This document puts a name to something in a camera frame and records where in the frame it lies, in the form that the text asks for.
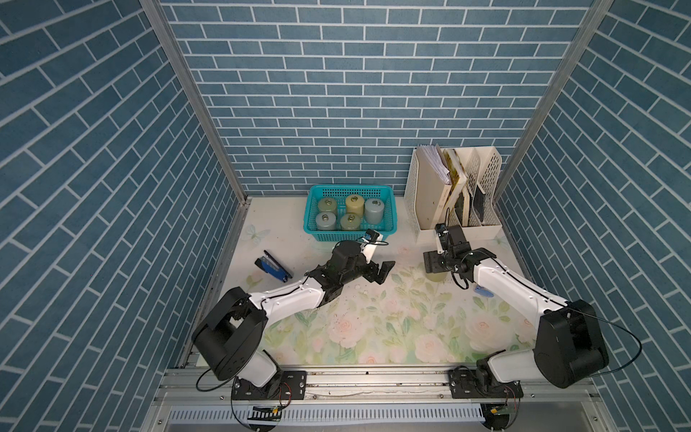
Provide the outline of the yellow tea canister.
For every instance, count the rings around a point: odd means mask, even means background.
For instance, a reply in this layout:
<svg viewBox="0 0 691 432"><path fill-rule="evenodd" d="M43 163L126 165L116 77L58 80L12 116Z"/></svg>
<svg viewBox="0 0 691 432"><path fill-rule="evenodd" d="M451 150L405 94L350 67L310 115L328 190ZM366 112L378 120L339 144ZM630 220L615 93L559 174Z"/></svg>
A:
<svg viewBox="0 0 691 432"><path fill-rule="evenodd" d="M351 194L345 198L347 213L352 213L362 218L365 213L365 198L360 194Z"/></svg>
<svg viewBox="0 0 691 432"><path fill-rule="evenodd" d="M432 283L442 283L449 275L449 271L444 268L437 268L426 265L426 278Z"/></svg>

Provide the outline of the blue-grey tea canister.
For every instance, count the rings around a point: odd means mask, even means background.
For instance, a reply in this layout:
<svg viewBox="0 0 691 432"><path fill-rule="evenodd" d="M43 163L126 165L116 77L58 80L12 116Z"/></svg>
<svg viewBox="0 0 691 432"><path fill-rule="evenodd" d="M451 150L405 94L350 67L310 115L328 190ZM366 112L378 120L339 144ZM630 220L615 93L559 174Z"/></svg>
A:
<svg viewBox="0 0 691 432"><path fill-rule="evenodd" d="M315 217L317 230L333 231L336 230L337 216L334 212L320 212Z"/></svg>
<svg viewBox="0 0 691 432"><path fill-rule="evenodd" d="M370 225L379 225L383 220L385 203L380 198L370 198L365 202L365 220Z"/></svg>

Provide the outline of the green tea canister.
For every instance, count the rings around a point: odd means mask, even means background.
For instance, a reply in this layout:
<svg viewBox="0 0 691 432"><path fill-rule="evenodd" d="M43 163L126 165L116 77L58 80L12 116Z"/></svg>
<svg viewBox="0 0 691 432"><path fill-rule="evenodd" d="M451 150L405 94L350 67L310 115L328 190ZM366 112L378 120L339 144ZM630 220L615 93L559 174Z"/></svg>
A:
<svg viewBox="0 0 691 432"><path fill-rule="evenodd" d="M358 214L349 212L340 218L340 230L358 231L361 229L362 217Z"/></svg>
<svg viewBox="0 0 691 432"><path fill-rule="evenodd" d="M319 212L338 213L338 201L334 197L323 197L318 201Z"/></svg>

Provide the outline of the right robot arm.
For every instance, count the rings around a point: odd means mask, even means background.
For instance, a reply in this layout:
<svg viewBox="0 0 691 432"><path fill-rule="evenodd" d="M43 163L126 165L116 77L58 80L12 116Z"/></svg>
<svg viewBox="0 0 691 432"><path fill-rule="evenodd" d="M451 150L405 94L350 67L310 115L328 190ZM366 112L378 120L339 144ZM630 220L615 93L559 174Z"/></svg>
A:
<svg viewBox="0 0 691 432"><path fill-rule="evenodd" d="M466 289L476 284L498 295L536 329L532 349L497 351L470 370L449 373L455 397L521 397L524 381L545 379L565 389L609 364L608 349L594 308L583 300L570 302L509 270L486 248L473 248L459 226L435 227L437 250L424 253L431 274L448 273Z"/></svg>

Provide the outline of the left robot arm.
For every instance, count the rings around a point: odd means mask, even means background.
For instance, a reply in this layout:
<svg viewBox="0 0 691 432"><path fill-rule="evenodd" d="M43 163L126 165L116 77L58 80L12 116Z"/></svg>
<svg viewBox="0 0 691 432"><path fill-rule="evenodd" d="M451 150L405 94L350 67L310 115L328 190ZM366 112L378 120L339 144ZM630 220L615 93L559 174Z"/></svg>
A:
<svg viewBox="0 0 691 432"><path fill-rule="evenodd" d="M277 396L284 371L260 348L266 328L334 301L345 285L359 278L383 284L395 263L379 265L372 256L376 248L386 244L383 234L367 230L361 239L338 242L326 264L296 283L260 293L231 288L194 330L194 347L222 383L239 379L268 398Z"/></svg>

